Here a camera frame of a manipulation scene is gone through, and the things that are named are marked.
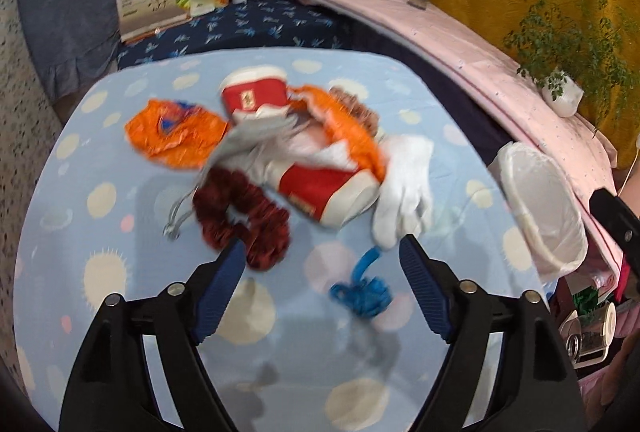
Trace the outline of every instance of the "orange plastic bag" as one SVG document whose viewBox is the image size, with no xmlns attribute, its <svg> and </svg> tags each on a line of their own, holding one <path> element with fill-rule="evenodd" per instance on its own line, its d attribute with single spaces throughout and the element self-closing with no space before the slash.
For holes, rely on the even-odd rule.
<svg viewBox="0 0 640 432">
<path fill-rule="evenodd" d="M 149 160 L 175 169 L 199 169 L 226 127 L 220 116 L 199 105 L 150 99 L 124 129 L 133 148 Z"/>
<path fill-rule="evenodd" d="M 289 91 L 302 98 L 310 114 L 324 124 L 324 132 L 329 140 L 332 143 L 347 141 L 351 159 L 361 170 L 371 170 L 382 184 L 385 179 L 385 164 L 378 145 L 349 114 L 347 107 L 324 89 L 313 85 L 289 87 Z M 295 98 L 292 104 L 298 104 Z"/>
</svg>

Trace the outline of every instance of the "white plant pot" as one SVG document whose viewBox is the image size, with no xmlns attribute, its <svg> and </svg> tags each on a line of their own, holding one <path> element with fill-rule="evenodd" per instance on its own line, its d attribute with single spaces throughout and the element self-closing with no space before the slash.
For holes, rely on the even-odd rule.
<svg viewBox="0 0 640 432">
<path fill-rule="evenodd" d="M 571 117 L 578 112 L 578 105 L 584 95 L 584 91 L 578 84 L 566 74 L 564 75 L 564 83 L 562 84 L 562 94 L 556 100 L 553 99 L 551 90 L 548 86 L 544 86 L 541 90 L 542 97 L 546 104 L 551 107 L 560 117 Z"/>
</svg>

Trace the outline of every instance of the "light blue tablecloth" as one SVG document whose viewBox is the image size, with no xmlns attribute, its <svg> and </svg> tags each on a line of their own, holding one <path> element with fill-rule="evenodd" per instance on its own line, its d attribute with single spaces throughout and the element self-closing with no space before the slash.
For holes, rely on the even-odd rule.
<svg viewBox="0 0 640 432">
<path fill-rule="evenodd" d="M 190 189 L 194 174 L 145 161 L 127 144 L 123 125 L 150 97 L 222 113 L 222 78 L 265 63 L 285 68 L 293 85 L 341 84 L 357 93 L 380 114 L 386 133 L 430 137 L 435 224 L 420 238 L 425 250 L 489 293 L 542 292 L 490 174 L 401 63 L 340 50 L 242 49 L 127 69 L 98 82 L 69 120 L 36 187 L 18 250 L 20 366 L 31 401 L 54 428 L 76 352 L 104 296 L 154 296 L 216 257 L 193 221 L 175 242 L 162 236 L 169 206 Z M 398 249 L 368 272 L 386 280 L 395 296 L 373 322 L 351 317 L 327 295 L 371 248 L 370 225 L 371 210 L 336 233 L 291 209 L 284 261 L 264 274 L 244 274 L 218 334 L 199 348 L 239 431 L 404 432 L 414 420 L 447 346 L 424 322 Z M 179 423 L 157 348 L 153 340 L 145 343 L 163 417 Z M 476 411 L 486 400 L 497 351 L 487 361 Z"/>
</svg>

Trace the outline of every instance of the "white trash bin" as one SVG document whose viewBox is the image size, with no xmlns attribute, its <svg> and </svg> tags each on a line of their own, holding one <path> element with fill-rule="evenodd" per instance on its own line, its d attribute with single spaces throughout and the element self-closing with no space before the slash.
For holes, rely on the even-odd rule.
<svg viewBox="0 0 640 432">
<path fill-rule="evenodd" d="M 587 255 L 587 236 L 564 170 L 523 143 L 506 144 L 488 168 L 529 244 L 540 280 L 575 271 Z"/>
</svg>

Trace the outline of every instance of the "dark red scrunchie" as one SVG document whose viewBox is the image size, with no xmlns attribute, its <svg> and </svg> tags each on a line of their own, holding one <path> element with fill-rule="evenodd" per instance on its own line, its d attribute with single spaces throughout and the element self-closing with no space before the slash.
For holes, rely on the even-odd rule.
<svg viewBox="0 0 640 432">
<path fill-rule="evenodd" d="M 229 206 L 245 215 L 248 226 L 227 218 Z M 193 194 L 193 208 L 202 226 L 202 236 L 215 250 L 233 238 L 246 246 L 251 269 L 267 271 L 284 258 L 289 247 L 289 212 L 271 202 L 242 172 L 212 168 Z"/>
</svg>

